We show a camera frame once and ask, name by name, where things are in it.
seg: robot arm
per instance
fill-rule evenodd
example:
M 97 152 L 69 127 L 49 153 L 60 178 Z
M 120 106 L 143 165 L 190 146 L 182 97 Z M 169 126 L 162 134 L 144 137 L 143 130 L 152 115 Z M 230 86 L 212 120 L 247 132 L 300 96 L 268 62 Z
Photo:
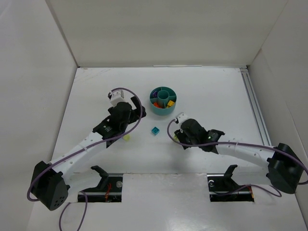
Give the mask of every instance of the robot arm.
M 253 167 L 229 166 L 223 177 L 219 177 L 219 181 L 223 185 L 229 186 L 228 190 L 223 191 L 235 190 L 240 185 L 246 184 L 267 184 L 273 185 L 285 193 L 295 193 L 303 168 L 288 157 L 276 151 L 259 147 L 230 145 L 229 142 L 239 143 L 242 141 L 228 138 L 222 131 L 215 129 L 207 131 L 196 120 L 189 118 L 184 113 L 178 114 L 175 122 L 179 124 L 180 128 L 174 133 L 183 144 L 184 149 L 189 146 L 214 142 L 216 144 L 199 148 L 205 152 L 230 155 L 255 164 Z M 299 160 L 286 144 L 280 143 L 275 149 L 284 151 Z
M 68 153 L 52 160 L 48 164 L 39 162 L 33 171 L 32 181 L 48 166 L 55 164 L 65 157 L 79 152 L 75 156 L 55 165 L 49 171 L 42 175 L 34 184 L 31 192 L 39 199 L 49 210 L 55 210 L 61 206 L 68 195 L 79 192 L 87 188 L 94 188 L 101 185 L 103 188 L 108 180 L 106 173 L 99 166 L 93 166 L 86 172 L 76 173 L 77 169 L 87 162 L 93 156 L 100 154 L 104 149 L 113 144 L 121 134 L 125 133 L 127 126 L 146 116 L 144 107 L 141 107 L 137 98 L 131 100 L 136 106 L 125 102 L 122 90 L 114 91 L 109 96 L 113 107 L 108 109 L 110 115 L 97 125 L 89 135 L 74 147 Z M 109 140 L 100 145 L 97 143 L 102 140 Z

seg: purple cable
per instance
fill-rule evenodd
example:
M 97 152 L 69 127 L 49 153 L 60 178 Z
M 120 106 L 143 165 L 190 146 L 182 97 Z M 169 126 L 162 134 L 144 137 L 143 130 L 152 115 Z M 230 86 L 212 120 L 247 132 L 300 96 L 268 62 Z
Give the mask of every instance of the purple cable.
M 85 210 L 84 210 L 84 212 L 83 212 L 83 215 L 82 215 L 80 224 L 79 224 L 78 229 L 77 229 L 76 231 L 79 231 L 79 230 L 80 230 L 81 225 L 82 225 L 82 223 L 83 223 L 83 220 L 85 219 L 86 212 L 87 212 L 87 208 L 88 208 L 88 196 L 87 196 L 83 191 L 80 191 L 80 192 L 85 196 L 85 198 L 86 198 L 86 204 L 85 204 Z M 64 207 L 64 209 L 63 209 L 63 211 L 62 211 L 62 213 L 61 213 L 61 215 L 60 215 L 60 218 L 59 218 L 59 229 L 60 229 L 60 231 L 63 231 L 63 230 L 62 230 L 62 227 L 61 227 L 61 220 L 62 220 L 63 213 L 64 213 L 64 211 L 67 209 L 67 207 L 68 207 L 70 204 L 71 204 L 71 203 L 67 203 L 67 205 Z
M 171 134 L 170 134 L 170 126 L 173 122 L 176 122 L 175 119 L 171 120 L 170 123 L 168 124 L 168 127 L 167 127 L 167 134 L 168 136 L 170 137 L 170 139 L 172 139 L 175 143 L 177 144 L 180 144 L 182 146 L 185 146 L 185 147 L 205 147 L 205 146 L 211 146 L 211 145 L 217 145 L 217 144 L 232 144 L 232 145 L 240 145 L 240 146 L 246 146 L 246 147 L 256 147 L 256 148 L 262 148 L 262 149 L 268 149 L 268 150 L 271 150 L 271 151 L 274 151 L 274 152 L 278 152 L 282 155 L 285 155 L 287 157 L 289 157 L 291 160 L 293 160 L 294 162 L 296 162 L 297 164 L 299 164 L 303 169 L 304 171 L 307 173 L 308 175 L 308 169 L 307 167 L 302 163 L 300 162 L 298 159 L 296 159 L 295 157 L 291 156 L 290 154 L 284 152 L 284 151 L 281 151 L 281 150 L 278 150 L 276 148 L 272 148 L 272 147 L 267 147 L 267 146 L 263 146 L 263 145 L 258 145 L 258 144 L 251 144 L 251 143 L 240 143 L 240 142 L 212 142 L 212 143 L 204 143 L 204 144 L 184 144 L 184 143 L 181 143 L 181 142 L 178 142 L 177 140 L 175 140 Z M 303 184 L 308 184 L 308 180 L 305 181 L 305 182 L 302 182 L 302 183 L 298 183 L 299 185 L 303 185 Z M 237 192 L 243 188 L 246 188 L 248 186 L 254 186 L 254 187 L 258 187 L 260 189 L 263 189 L 264 191 L 270 193 L 270 194 L 273 194 L 272 192 L 260 187 L 260 186 L 257 186 L 257 185 L 244 185 L 243 187 L 235 190 L 235 191 L 232 191 L 232 192 L 227 192 L 225 195 L 230 195 L 231 193 L 234 193 L 234 192 Z

